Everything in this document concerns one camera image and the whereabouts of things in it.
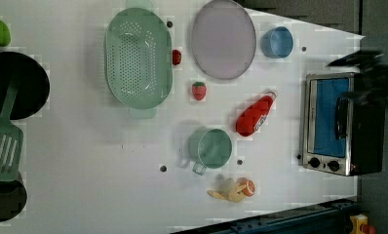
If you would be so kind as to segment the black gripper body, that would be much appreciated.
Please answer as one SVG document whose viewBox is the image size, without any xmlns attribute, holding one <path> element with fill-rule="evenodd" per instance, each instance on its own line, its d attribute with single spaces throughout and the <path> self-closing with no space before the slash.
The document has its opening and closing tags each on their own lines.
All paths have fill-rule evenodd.
<svg viewBox="0 0 388 234">
<path fill-rule="evenodd" d="M 388 63 L 369 62 L 359 66 L 365 89 L 358 102 L 361 105 L 385 106 L 388 103 Z"/>
</svg>

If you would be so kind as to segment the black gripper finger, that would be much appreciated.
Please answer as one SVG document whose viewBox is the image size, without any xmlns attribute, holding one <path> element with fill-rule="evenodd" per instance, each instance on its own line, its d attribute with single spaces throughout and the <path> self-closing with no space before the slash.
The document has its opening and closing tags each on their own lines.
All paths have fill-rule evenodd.
<svg viewBox="0 0 388 234">
<path fill-rule="evenodd" d="M 370 91 L 353 91 L 342 94 L 344 98 L 353 100 L 358 104 L 373 104 L 376 103 L 375 96 Z"/>
<path fill-rule="evenodd" d="M 371 67 L 379 63 L 382 56 L 383 53 L 381 51 L 360 50 L 330 62 L 328 67 Z"/>
</svg>

